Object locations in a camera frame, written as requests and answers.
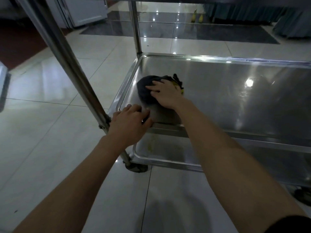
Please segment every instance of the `dark sleeve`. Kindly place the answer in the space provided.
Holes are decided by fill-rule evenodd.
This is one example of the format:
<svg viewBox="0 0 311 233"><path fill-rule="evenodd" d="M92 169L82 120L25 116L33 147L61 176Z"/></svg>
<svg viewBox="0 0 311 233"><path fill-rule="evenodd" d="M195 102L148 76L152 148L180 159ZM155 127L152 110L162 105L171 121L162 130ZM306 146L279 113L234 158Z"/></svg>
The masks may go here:
<svg viewBox="0 0 311 233"><path fill-rule="evenodd" d="M287 216L270 226L265 233L308 232L311 219L305 216Z"/></svg>

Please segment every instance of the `hand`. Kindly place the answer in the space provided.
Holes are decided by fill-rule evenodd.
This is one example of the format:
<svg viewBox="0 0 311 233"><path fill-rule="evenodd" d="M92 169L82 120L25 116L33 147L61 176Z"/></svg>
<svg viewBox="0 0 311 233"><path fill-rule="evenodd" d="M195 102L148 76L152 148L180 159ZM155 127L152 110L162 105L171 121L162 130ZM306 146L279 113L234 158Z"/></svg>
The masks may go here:
<svg viewBox="0 0 311 233"><path fill-rule="evenodd" d="M174 86L172 82L162 79L161 82L152 81L152 83L154 86L146 86L146 88L151 90L150 94L157 99L160 105L175 109L183 100L180 87Z"/></svg>
<svg viewBox="0 0 311 233"><path fill-rule="evenodd" d="M127 105L122 111L115 112L111 120L108 136L114 137L122 147L127 148L137 143L151 127L153 121L148 118L144 124L142 120L146 118L150 110L140 112L140 105Z"/></svg>

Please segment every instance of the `dark cloth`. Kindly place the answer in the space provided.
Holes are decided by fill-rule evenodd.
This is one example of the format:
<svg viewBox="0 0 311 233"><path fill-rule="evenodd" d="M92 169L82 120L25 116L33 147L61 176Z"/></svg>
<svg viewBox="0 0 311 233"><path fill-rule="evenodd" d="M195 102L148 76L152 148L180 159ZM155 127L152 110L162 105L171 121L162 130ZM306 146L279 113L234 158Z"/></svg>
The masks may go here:
<svg viewBox="0 0 311 233"><path fill-rule="evenodd" d="M173 84L175 83L176 85L179 85L181 89L183 89L182 88L183 83L179 81L176 74L174 74L173 78L167 75L163 77L149 75L149 76L143 77L137 83L138 95L141 101L145 102L146 104L158 103L157 100L152 95L150 95L151 90L147 89L146 86L154 86L152 81L160 82L162 79L169 80L173 82Z"/></svg>
<svg viewBox="0 0 311 233"><path fill-rule="evenodd" d="M272 226L265 233L310 232L311 219L305 216L287 216Z"/></svg>

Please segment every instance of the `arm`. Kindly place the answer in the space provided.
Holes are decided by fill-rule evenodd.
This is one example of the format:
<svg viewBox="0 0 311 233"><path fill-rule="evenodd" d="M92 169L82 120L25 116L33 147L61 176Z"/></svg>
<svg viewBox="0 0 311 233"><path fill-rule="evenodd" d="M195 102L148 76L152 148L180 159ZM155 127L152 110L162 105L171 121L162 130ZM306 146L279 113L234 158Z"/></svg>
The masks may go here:
<svg viewBox="0 0 311 233"><path fill-rule="evenodd" d="M285 216L305 216L251 155L182 97L179 87L162 82L147 88L181 118L212 190L239 233L263 233Z"/></svg>
<svg viewBox="0 0 311 233"><path fill-rule="evenodd" d="M89 156L67 176L14 230L14 233L81 232L105 177L119 154L138 142L152 125L149 111L129 105L112 118Z"/></svg>

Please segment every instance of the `metal pole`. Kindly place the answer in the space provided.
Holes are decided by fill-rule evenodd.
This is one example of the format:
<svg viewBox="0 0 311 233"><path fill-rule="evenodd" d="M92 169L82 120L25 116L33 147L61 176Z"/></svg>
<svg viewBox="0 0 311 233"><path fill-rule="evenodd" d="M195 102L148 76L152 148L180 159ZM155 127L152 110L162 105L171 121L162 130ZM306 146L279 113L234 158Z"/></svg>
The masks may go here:
<svg viewBox="0 0 311 233"><path fill-rule="evenodd" d="M133 27L136 54L139 54L139 53L142 53L142 45L140 43L140 36L139 36L136 1L128 1L128 8L130 10L131 22L132 22L132 27Z"/></svg>
<svg viewBox="0 0 311 233"><path fill-rule="evenodd" d="M97 122L107 134L110 117L105 113L87 77L81 69L72 49L62 31L55 22L45 0L18 0L29 16L45 43L51 48L56 59L72 81L75 88L91 110ZM126 165L130 165L130 157L124 151L120 155Z"/></svg>

